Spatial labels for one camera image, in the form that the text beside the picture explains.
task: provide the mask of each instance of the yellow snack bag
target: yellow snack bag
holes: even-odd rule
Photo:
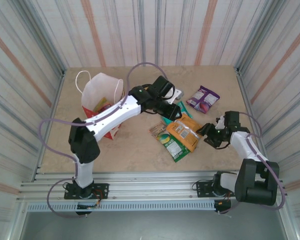
[[[195,120],[186,114],[182,114],[182,117],[170,123],[166,130],[193,153],[201,138],[201,135],[196,133],[200,128],[202,126]]]

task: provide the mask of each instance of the wooden table surface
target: wooden table surface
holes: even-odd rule
[[[81,107],[81,94],[75,86],[79,71],[88,70],[91,76],[105,73],[109,76],[126,79],[130,67],[70,68],[65,75],[64,84],[56,108],[55,118],[72,122],[76,118],[86,119]],[[232,66],[167,66],[163,67],[168,79],[184,92],[184,103],[200,87],[211,89],[220,95],[207,114],[185,106],[193,119],[201,125],[215,123],[215,119],[226,111],[245,112],[246,107],[241,95],[237,78]],[[159,71],[152,66],[138,67],[131,74],[130,86],[153,83]],[[89,80],[88,74],[78,77],[81,89]],[[102,138],[98,142],[101,153],[94,161],[95,172],[170,172],[170,171],[210,171],[238,170],[240,159],[232,146],[215,150],[201,138],[196,150],[175,163],[166,148],[149,134],[149,128],[161,121],[160,115],[142,113],[123,122],[114,140]],[[242,126],[251,125],[248,117],[241,116]],[[70,126],[53,123],[48,145],[67,154],[72,154],[68,144]],[[72,173],[74,163],[71,159],[45,151],[41,173]]]

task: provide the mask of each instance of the striped wall panel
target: striped wall panel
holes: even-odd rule
[[[268,0],[25,0],[68,67],[234,65]]]
[[[0,239],[22,181],[31,180],[41,144],[37,126],[49,117],[61,70],[45,56],[17,2],[0,0]]]
[[[280,166],[300,226],[300,0],[285,1],[244,69],[269,159]]]

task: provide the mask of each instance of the green snack bag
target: green snack bag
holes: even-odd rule
[[[184,103],[182,101],[178,102],[177,105],[180,107],[182,114],[187,114],[190,118],[192,118],[192,115],[187,111],[187,109],[186,109],[186,107],[185,107],[185,105],[184,105]],[[170,123],[173,122],[173,121],[171,121],[171,120],[169,120],[168,118],[165,118],[165,117],[162,117],[162,120],[167,125],[169,125]]]
[[[164,145],[176,163],[190,153],[190,150],[168,131],[166,131],[166,127],[167,126],[163,124],[163,122],[160,122],[150,128],[149,131],[152,136],[154,136],[160,143]]]

